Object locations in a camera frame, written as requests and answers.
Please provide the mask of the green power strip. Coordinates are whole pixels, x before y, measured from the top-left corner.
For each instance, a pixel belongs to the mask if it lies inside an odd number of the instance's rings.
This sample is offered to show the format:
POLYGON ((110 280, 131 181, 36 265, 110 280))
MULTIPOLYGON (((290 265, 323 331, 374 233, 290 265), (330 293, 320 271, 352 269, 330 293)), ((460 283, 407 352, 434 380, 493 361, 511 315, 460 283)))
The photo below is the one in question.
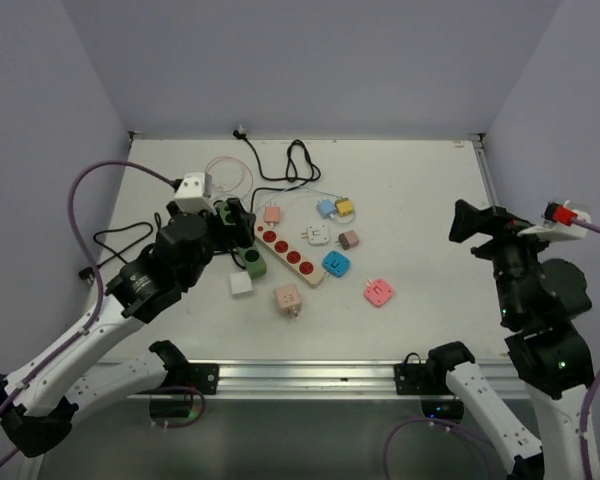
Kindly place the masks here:
MULTIPOLYGON (((214 202, 216 211, 225 227, 229 227, 233 222, 229 214, 227 200, 216 200, 214 202)), ((221 248, 217 251, 217 254, 229 254, 234 264, 242 271, 248 272, 252 280, 259 279, 267 273, 266 262, 255 244, 242 247, 236 245, 234 240, 230 240, 227 248, 221 248)))

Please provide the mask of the pink USB charger cube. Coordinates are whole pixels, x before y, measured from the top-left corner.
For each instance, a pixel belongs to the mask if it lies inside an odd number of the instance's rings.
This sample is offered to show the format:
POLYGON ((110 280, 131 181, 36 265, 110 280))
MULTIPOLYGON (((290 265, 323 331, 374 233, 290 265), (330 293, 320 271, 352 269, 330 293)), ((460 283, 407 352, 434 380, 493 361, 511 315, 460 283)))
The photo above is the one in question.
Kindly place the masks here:
POLYGON ((277 205, 266 205, 264 207, 263 221, 269 226, 279 224, 281 221, 281 209, 277 205))

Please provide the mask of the white USB charger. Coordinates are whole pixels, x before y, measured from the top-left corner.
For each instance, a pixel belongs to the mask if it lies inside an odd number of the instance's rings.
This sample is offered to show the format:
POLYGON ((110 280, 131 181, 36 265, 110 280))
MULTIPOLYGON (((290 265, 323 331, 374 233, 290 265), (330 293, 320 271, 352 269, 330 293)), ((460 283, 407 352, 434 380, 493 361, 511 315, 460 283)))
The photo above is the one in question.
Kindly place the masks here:
POLYGON ((229 288, 233 298, 241 298, 253 294, 253 283, 248 272, 241 271, 229 275, 229 288))

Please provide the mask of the beige power strip red sockets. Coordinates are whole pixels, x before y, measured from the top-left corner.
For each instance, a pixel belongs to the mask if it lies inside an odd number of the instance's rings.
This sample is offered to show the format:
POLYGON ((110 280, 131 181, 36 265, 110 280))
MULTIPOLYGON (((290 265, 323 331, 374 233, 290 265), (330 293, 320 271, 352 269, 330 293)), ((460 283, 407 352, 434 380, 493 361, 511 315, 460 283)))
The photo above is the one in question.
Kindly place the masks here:
POLYGON ((317 288, 325 278, 326 271, 314 260, 303 254, 286 237, 273 227, 257 220, 254 226, 256 240, 307 286, 317 288))

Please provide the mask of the white socket adapter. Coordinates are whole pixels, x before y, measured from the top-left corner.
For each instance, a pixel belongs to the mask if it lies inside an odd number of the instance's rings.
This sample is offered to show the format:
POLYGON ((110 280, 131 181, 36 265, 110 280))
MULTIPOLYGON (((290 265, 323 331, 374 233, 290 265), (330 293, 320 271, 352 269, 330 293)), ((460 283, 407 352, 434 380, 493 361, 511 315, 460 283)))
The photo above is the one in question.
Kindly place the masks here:
POLYGON ((326 224, 313 224, 306 227, 301 238, 311 246, 324 246, 330 242, 331 235, 326 224))

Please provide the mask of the beige cube socket adapter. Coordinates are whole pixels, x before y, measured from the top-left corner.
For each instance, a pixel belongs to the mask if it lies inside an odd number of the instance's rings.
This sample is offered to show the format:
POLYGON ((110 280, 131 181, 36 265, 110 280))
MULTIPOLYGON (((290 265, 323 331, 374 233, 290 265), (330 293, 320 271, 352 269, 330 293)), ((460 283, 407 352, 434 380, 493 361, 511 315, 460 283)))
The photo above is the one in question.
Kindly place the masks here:
POLYGON ((275 288, 274 298, 281 315, 289 318, 298 317, 302 309, 302 300, 295 284, 287 284, 275 288))

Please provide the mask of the pink socket adapter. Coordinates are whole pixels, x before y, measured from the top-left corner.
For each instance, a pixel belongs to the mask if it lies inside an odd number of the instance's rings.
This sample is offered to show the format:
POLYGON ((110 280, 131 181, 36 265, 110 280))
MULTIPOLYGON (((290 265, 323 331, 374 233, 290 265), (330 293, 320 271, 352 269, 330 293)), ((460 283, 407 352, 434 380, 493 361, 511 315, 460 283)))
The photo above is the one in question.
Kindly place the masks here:
POLYGON ((394 288, 382 278, 368 280, 363 292, 364 298, 374 307, 384 306, 393 296, 394 288))

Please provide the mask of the blue USB charger cube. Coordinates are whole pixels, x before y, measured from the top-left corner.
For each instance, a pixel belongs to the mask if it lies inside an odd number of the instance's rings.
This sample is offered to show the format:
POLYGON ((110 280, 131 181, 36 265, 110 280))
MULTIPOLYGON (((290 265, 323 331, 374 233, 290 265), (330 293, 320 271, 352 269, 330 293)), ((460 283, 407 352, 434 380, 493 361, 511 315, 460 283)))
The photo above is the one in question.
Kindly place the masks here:
POLYGON ((335 203, 329 199, 323 199, 317 202, 316 210, 323 219, 333 219, 337 213, 335 203))

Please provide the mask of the brown plug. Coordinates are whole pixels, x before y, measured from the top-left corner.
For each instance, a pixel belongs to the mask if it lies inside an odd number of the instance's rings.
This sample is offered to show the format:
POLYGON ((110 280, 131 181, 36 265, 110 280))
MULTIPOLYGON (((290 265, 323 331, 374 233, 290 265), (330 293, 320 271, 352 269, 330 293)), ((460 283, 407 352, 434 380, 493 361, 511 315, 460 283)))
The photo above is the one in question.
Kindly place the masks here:
POLYGON ((336 243, 343 250, 349 250, 360 244, 360 238, 355 230, 348 230, 338 235, 336 243))

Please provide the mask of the blue round adapter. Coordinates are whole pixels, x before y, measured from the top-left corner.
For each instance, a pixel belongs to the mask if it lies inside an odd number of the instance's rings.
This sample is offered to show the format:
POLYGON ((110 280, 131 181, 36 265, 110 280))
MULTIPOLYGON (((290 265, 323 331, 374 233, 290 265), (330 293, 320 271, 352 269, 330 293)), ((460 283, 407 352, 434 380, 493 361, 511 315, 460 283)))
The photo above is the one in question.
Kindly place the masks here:
POLYGON ((342 278, 350 269, 351 261, 339 251, 330 251, 322 260, 323 269, 336 278, 342 278))

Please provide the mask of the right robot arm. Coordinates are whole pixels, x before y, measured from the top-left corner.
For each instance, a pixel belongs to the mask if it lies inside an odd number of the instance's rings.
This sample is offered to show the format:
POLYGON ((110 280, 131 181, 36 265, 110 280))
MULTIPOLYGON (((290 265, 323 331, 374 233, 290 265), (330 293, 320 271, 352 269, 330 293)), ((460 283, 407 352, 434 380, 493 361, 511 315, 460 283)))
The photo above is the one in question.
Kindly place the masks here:
POLYGON ((465 200, 454 206, 450 241, 490 238, 471 253, 492 264, 501 325, 511 333, 507 354, 539 433, 528 432, 461 342, 429 351, 425 379, 470 410, 510 479, 600 479, 590 420, 597 380, 589 346, 573 325, 592 307, 587 281, 569 261, 538 258, 550 244, 580 240, 593 228, 589 214, 570 202, 548 204, 541 225, 498 206, 479 209, 465 200))

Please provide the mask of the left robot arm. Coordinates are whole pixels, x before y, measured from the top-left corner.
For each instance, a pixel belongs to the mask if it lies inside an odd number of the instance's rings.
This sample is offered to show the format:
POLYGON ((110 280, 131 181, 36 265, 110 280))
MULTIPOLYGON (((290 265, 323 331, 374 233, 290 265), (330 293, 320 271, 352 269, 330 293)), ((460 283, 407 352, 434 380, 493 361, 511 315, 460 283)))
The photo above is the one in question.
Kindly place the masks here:
POLYGON ((248 248, 255 214, 232 197, 198 213, 168 206, 153 243, 125 264, 95 304, 37 358, 0 374, 0 425, 16 450, 40 456, 89 413, 128 395, 188 384, 189 363, 170 341, 97 374, 89 369, 122 340, 155 320, 196 285, 216 252, 248 248))

